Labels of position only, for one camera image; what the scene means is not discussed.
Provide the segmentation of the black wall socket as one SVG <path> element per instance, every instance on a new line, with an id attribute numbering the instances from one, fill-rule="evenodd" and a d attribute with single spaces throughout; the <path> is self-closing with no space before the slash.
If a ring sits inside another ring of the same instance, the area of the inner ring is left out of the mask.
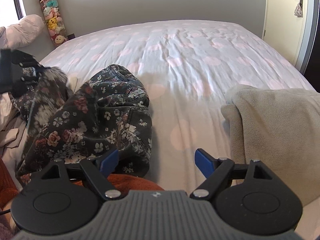
<path id="1" fill-rule="evenodd" d="M 68 39 L 69 40 L 72 40 L 72 39 L 74 39 L 75 38 L 75 34 L 70 34 L 70 35 L 68 35 Z"/>

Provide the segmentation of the dark floral denim pants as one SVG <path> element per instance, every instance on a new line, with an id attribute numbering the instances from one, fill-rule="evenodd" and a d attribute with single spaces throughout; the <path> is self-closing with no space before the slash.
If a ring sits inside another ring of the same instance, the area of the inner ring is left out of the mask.
<path id="1" fill-rule="evenodd" d="M 21 178 L 54 159 L 68 164 L 117 150 L 117 174 L 143 177 L 150 167 L 152 120 L 143 84 L 125 67 L 112 64 L 72 91 L 59 68 L 46 68 L 38 81 L 9 93 L 27 124 L 15 169 Z"/>

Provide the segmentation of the small floral pouch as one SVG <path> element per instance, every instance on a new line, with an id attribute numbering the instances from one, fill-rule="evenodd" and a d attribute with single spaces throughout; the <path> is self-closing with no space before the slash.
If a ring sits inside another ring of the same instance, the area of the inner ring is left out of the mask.
<path id="1" fill-rule="evenodd" d="M 297 16 L 298 18 L 303 17 L 303 5 L 302 3 L 298 3 L 295 10 L 294 10 L 294 15 Z"/>

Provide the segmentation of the cream white sweatshirt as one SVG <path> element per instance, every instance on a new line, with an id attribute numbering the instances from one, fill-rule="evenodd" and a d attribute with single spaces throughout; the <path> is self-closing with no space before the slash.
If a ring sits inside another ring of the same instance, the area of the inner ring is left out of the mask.
<path id="1" fill-rule="evenodd" d="M 11 176 L 21 161 L 26 137 L 26 122 L 13 106 L 8 93 L 1 95 L 1 159 Z"/>

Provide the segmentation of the cream room door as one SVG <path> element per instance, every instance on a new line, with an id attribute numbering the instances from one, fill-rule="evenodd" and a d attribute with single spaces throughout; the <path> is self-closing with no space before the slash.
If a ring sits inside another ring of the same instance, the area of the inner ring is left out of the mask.
<path id="1" fill-rule="evenodd" d="M 317 0 L 303 0 L 303 17 L 294 15 L 299 0 L 266 0 L 263 40 L 302 71 Z"/>

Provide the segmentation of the plush toy storage tube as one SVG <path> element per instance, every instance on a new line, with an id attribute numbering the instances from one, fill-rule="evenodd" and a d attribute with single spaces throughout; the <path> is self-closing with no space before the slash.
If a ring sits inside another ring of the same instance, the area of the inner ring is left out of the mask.
<path id="1" fill-rule="evenodd" d="M 68 40 L 66 28 L 59 9 L 59 3 L 57 0 L 41 0 L 39 3 L 50 39 L 54 46 L 58 47 Z"/>

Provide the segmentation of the pink polka dot bed sheet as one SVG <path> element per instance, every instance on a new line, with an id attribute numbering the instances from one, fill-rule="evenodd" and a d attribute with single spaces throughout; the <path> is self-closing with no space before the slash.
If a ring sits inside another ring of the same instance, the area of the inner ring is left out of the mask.
<path id="1" fill-rule="evenodd" d="M 202 148 L 230 155 L 220 108 L 237 84 L 312 89 L 296 68 L 244 27 L 217 21 L 161 21 L 96 31 L 64 43 L 42 63 L 81 85 L 111 64 L 127 68 L 147 90 L 152 154 L 146 178 L 166 190 L 203 182 L 194 164 Z"/>

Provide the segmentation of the pink rolled duvet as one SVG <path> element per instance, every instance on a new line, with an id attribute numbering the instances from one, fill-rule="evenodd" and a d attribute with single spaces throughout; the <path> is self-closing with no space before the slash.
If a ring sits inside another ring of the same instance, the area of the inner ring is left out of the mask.
<path id="1" fill-rule="evenodd" d="M 1 27 L 1 49 L 17 49 L 28 46 L 43 32 L 45 26 L 39 15 L 27 15 L 18 23 Z"/>

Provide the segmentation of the beige fleece blanket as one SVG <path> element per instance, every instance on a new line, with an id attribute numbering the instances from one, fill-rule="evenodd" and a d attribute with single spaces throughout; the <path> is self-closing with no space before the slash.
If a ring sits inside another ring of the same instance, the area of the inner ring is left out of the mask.
<path id="1" fill-rule="evenodd" d="M 221 113 L 235 162 L 262 161 L 303 205 L 319 198 L 319 93 L 237 85 Z"/>

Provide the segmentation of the dark framed window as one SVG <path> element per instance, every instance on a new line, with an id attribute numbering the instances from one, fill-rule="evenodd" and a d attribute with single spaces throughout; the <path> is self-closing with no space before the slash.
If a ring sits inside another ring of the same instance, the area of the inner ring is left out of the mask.
<path id="1" fill-rule="evenodd" d="M 23 0 L 1 0 L 0 10 L 1 27 L 17 23 L 26 15 Z"/>

